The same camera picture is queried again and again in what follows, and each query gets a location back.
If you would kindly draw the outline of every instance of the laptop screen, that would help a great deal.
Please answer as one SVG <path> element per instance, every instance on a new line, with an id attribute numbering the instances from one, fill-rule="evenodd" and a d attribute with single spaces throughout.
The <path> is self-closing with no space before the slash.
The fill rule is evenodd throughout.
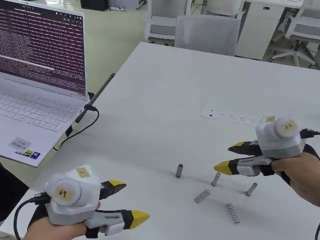
<path id="1" fill-rule="evenodd" d="M 85 96 L 83 18 L 0 0 L 0 72 Z"/>

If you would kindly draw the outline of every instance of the floor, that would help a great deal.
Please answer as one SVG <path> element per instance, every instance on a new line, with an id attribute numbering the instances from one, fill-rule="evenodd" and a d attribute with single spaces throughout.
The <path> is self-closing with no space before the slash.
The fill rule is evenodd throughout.
<path id="1" fill-rule="evenodd" d="M 96 93 L 110 74 L 116 73 L 136 46 L 143 41 L 147 9 L 145 5 L 139 10 L 131 12 L 100 12 L 81 9 L 80 0 L 39 0 L 37 2 L 85 14 L 87 79 L 90 92 Z M 200 11 L 201 7 L 197 4 L 196 7 L 192 6 L 191 12 L 193 14 L 199 14 Z M 163 40 L 156 41 L 156 44 L 165 43 L 173 44 Z M 270 53 L 273 52 L 272 48 L 274 47 L 274 45 L 269 47 L 271 50 L 267 51 L 263 60 L 267 61 L 271 57 Z M 293 60 L 290 58 L 282 58 L 275 62 L 293 64 Z M 0 161 L 9 171 L 30 186 L 54 154 L 52 151 L 38 168 L 3 158 L 0 158 Z"/>

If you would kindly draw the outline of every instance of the person's arm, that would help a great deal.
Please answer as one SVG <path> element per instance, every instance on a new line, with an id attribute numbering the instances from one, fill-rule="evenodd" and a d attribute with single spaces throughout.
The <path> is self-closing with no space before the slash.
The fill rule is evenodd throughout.
<path id="1" fill-rule="evenodd" d="M 285 172 L 290 186 L 303 199 L 320 207 L 320 161 L 307 152 L 272 162 L 275 172 Z"/>
<path id="2" fill-rule="evenodd" d="M 23 240 L 72 240 L 86 234 L 87 227 L 81 222 L 67 226 L 52 225 L 48 217 L 34 222 Z"/>

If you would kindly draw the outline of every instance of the metal spring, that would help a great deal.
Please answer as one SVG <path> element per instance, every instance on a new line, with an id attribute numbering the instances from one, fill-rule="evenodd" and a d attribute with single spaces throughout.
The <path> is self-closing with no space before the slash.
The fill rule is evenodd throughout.
<path id="1" fill-rule="evenodd" d="M 212 185 L 213 187 L 217 186 L 217 182 L 218 182 L 218 180 L 219 180 L 219 178 L 220 178 L 220 175 L 221 175 L 220 172 L 217 172 L 217 173 L 216 173 L 213 181 L 211 182 L 211 185 Z"/>
<path id="2" fill-rule="evenodd" d="M 176 174 L 175 174 L 175 177 L 177 179 L 181 178 L 181 174 L 182 174 L 182 170 L 184 169 L 184 166 L 182 164 L 179 164 L 178 165 L 178 168 L 176 170 Z"/>
<path id="3" fill-rule="evenodd" d="M 197 197 L 195 197 L 194 201 L 198 204 L 206 197 L 210 196 L 211 192 L 209 189 L 204 190 L 202 193 L 200 193 Z"/>
<path id="4" fill-rule="evenodd" d="M 239 224 L 240 223 L 240 219 L 239 219 L 236 211 L 234 210 L 234 206 L 232 206 L 232 203 L 229 202 L 227 205 L 225 205 L 225 208 L 229 212 L 234 224 Z"/>
<path id="5" fill-rule="evenodd" d="M 258 183 L 254 182 L 251 187 L 249 188 L 248 191 L 245 192 L 245 195 L 247 195 L 247 197 L 251 197 L 253 191 L 258 187 Z"/>

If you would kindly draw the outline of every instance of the gray chair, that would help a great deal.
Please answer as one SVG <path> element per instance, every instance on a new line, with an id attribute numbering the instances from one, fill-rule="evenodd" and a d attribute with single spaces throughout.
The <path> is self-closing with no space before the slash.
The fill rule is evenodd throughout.
<path id="1" fill-rule="evenodd" d="M 240 20 L 217 15 L 179 16 L 174 46 L 201 52 L 236 55 Z"/>
<path id="2" fill-rule="evenodd" d="M 206 0 L 204 15 L 220 15 L 241 19 L 245 0 Z"/>
<path id="3" fill-rule="evenodd" d="M 148 0 L 144 41 L 149 37 L 175 39 L 177 17 L 189 15 L 192 0 Z"/>
<path id="4" fill-rule="evenodd" d="M 299 67 L 299 58 L 311 63 L 310 69 L 314 67 L 316 62 L 309 56 L 304 54 L 305 46 L 303 42 L 320 44 L 320 0 L 305 0 L 299 12 L 293 17 L 289 16 L 290 24 L 284 31 L 286 39 L 296 40 L 294 49 L 281 49 L 284 52 L 269 59 L 272 63 L 274 59 L 292 56 L 294 63 Z"/>

